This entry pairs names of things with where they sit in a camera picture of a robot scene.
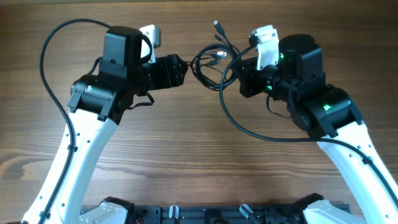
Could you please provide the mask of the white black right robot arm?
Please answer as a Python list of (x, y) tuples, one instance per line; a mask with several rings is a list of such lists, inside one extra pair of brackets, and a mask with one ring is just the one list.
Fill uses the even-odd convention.
[(253, 58), (240, 58), (240, 92), (284, 101), (292, 121), (330, 158), (366, 223), (397, 222), (397, 183), (375, 150), (349, 94), (326, 82), (322, 49), (308, 34), (253, 34)]

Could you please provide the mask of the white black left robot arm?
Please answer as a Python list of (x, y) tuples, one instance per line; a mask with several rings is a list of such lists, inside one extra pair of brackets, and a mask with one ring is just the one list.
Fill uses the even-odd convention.
[(160, 30), (110, 26), (103, 55), (71, 87), (67, 125), (46, 180), (23, 223), (134, 223), (134, 204), (114, 197), (82, 213), (83, 198), (104, 147), (135, 96), (182, 85), (187, 65), (176, 54), (156, 57)]

